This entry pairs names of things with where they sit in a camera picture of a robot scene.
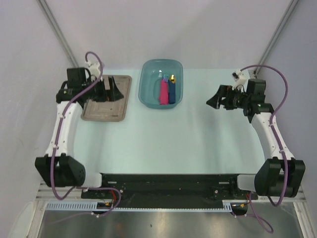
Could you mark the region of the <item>pink paper napkin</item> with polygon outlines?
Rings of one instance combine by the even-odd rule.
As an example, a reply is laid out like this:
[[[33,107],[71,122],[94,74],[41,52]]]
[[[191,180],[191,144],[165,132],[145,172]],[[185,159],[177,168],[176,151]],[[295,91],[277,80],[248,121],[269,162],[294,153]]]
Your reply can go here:
[[[168,83],[160,81],[159,103],[161,105],[168,105]]]

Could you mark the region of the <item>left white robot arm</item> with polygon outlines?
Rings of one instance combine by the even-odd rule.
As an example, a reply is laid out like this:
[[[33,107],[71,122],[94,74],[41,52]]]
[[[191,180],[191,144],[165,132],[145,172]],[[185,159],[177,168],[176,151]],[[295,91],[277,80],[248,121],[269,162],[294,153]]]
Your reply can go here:
[[[35,159],[35,168],[51,188],[92,187],[94,195],[104,198],[109,194],[109,185],[102,181],[102,175],[88,171],[75,158],[76,128],[89,104],[118,102],[124,99],[124,94],[113,75],[106,76],[109,83],[109,88],[106,88],[98,68],[69,68],[66,73],[67,80],[56,94],[57,115],[53,135],[44,156]]]

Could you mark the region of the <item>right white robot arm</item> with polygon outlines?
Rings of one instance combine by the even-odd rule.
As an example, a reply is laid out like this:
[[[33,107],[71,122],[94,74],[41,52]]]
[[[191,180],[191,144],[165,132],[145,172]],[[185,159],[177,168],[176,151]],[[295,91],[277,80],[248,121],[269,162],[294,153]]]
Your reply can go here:
[[[252,191],[267,197],[295,197],[306,166],[302,160],[295,159],[282,139],[274,109],[265,102],[266,82],[250,79],[246,91],[242,88],[242,85],[220,85],[206,102],[214,109],[242,109],[256,131],[264,153],[265,162],[259,171],[254,175],[238,175],[237,182],[228,187],[229,195],[240,199],[246,191]]]

